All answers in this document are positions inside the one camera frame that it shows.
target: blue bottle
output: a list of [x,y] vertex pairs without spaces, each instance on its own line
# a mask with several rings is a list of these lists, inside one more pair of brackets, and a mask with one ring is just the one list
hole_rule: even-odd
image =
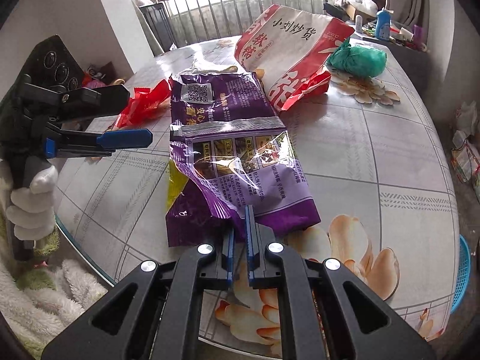
[[385,8],[377,12],[377,26],[375,27],[375,38],[384,41],[390,40],[390,12]]

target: white glove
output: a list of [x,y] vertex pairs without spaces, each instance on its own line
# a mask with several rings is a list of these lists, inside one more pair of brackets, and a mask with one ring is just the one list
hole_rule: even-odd
[[10,166],[0,162],[0,200],[5,216],[15,224],[15,237],[36,241],[53,231],[53,190],[57,180],[57,169],[51,165],[34,176],[29,188],[12,190]]

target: white label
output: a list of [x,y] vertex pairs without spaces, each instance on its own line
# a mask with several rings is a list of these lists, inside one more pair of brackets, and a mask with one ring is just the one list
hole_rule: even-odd
[[212,104],[212,85],[209,82],[207,84],[183,84],[181,99],[187,103]]

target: round button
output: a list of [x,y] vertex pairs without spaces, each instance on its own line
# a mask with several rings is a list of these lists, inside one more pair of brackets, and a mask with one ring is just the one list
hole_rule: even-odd
[[213,252],[213,246],[208,244],[202,244],[197,248],[198,252],[201,254],[210,254]]
[[340,261],[337,259],[328,259],[325,261],[325,266],[332,271],[336,271],[340,268]]
[[50,69],[55,65],[55,62],[57,61],[57,54],[55,54],[55,51],[49,51],[46,55],[45,58],[43,59],[43,65],[47,68]]
[[151,272],[151,271],[153,271],[153,269],[155,269],[156,266],[157,266],[157,264],[155,264],[155,262],[149,260],[149,261],[144,261],[142,263],[142,265],[140,266],[140,268],[144,272]]
[[268,245],[268,250],[272,253],[280,253],[283,250],[283,245],[280,242],[272,242]]
[[73,91],[74,89],[77,89],[77,84],[77,79],[73,77],[70,81],[68,81],[68,90]]
[[62,84],[68,77],[68,66],[66,63],[62,63],[57,67],[55,71],[55,81],[57,83]]

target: food package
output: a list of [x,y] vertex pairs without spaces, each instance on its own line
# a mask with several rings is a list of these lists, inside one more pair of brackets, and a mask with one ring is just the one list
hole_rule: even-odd
[[356,77],[376,77],[384,70],[387,62],[387,53],[369,46],[351,46],[350,38],[327,59],[339,71],[346,71]]
[[467,140],[459,149],[452,150],[452,166],[460,181],[466,183],[480,168],[480,155]]
[[117,117],[113,129],[125,126],[138,126],[143,121],[155,119],[164,113],[164,107],[160,106],[170,97],[169,83],[163,79],[155,88],[135,88],[135,96],[131,97],[127,106]]
[[232,225],[244,239],[248,204],[277,236],[320,222],[286,128],[254,73],[171,82],[169,246],[196,245]]
[[335,17],[274,4],[243,33],[235,58],[257,72],[270,104],[287,110],[315,88],[328,89],[330,75],[323,64],[352,33]]
[[173,124],[276,115],[255,73],[174,75],[170,87]]

